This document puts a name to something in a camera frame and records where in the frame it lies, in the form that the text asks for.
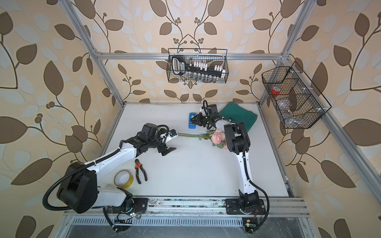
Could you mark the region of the blue tape dispenser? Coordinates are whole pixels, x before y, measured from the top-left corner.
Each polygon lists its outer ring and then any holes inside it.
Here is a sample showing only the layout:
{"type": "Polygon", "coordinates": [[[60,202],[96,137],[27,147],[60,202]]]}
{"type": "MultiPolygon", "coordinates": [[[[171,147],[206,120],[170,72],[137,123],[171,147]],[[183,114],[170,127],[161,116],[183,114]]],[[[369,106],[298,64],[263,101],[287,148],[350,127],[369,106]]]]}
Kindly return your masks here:
{"type": "Polygon", "coordinates": [[[196,129],[196,124],[192,121],[192,119],[195,117],[196,117],[196,113],[189,114],[189,125],[188,125],[189,129],[196,129]]]}

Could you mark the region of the pink flower bouquet green stems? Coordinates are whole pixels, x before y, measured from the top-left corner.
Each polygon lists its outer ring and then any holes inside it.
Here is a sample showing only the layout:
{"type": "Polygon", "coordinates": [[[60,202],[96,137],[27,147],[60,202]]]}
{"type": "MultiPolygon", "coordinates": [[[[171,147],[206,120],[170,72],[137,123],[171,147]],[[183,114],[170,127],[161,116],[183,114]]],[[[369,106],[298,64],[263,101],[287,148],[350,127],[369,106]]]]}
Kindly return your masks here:
{"type": "Polygon", "coordinates": [[[221,129],[216,129],[215,131],[207,131],[206,133],[202,134],[178,133],[178,136],[197,138],[199,140],[209,140],[212,143],[212,146],[216,146],[220,149],[228,149],[225,132],[221,129]]]}

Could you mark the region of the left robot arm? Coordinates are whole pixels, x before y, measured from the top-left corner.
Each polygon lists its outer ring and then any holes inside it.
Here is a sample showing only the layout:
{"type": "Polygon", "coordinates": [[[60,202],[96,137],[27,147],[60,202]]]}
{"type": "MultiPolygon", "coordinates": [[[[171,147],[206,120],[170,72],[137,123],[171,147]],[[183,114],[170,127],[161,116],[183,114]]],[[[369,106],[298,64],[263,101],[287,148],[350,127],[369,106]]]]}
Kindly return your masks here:
{"type": "Polygon", "coordinates": [[[123,163],[136,160],[151,148],[157,149],[162,156],[169,154],[175,148],[167,147],[166,143],[177,136],[177,132],[166,125],[145,124],[136,136],[121,140],[114,151],[85,164],[71,164],[65,175],[44,194],[43,206],[50,211],[74,210],[78,214],[103,207],[128,211],[133,203],[130,192],[120,186],[105,189],[98,182],[123,163]]]}

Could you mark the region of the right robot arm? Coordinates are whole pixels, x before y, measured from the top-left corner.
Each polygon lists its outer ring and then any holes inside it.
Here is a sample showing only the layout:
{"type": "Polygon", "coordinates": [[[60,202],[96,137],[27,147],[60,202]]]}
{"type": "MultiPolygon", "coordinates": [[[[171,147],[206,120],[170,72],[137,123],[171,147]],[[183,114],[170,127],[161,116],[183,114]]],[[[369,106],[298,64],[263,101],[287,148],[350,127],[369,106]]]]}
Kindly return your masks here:
{"type": "Polygon", "coordinates": [[[248,131],[258,116],[238,104],[230,102],[221,112],[217,105],[203,101],[200,113],[190,117],[190,123],[207,129],[199,139],[209,140],[213,146],[227,149],[235,155],[240,172],[238,213],[269,214],[269,197],[267,193],[252,181],[249,163],[250,138],[248,131]]]}

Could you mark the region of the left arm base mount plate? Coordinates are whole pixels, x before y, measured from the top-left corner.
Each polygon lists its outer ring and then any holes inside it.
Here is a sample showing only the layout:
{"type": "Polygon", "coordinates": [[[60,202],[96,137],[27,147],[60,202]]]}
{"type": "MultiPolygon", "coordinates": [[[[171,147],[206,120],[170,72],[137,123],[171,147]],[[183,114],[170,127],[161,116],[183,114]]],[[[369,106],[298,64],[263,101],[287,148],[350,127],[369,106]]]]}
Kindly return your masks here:
{"type": "Polygon", "coordinates": [[[115,207],[111,206],[106,209],[108,213],[119,214],[119,213],[138,213],[143,214],[148,208],[149,199],[146,197],[134,197],[123,202],[121,206],[115,207]]]}

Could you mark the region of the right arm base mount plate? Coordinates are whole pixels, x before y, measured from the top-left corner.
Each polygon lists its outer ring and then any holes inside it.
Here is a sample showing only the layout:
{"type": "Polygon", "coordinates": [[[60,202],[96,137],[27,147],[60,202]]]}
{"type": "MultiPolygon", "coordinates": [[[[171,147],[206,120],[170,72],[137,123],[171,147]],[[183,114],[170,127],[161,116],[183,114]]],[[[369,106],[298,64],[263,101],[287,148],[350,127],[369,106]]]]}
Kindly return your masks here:
{"type": "Polygon", "coordinates": [[[240,202],[238,198],[225,199],[224,205],[228,215],[265,215],[264,201],[259,199],[254,203],[240,202]]]}

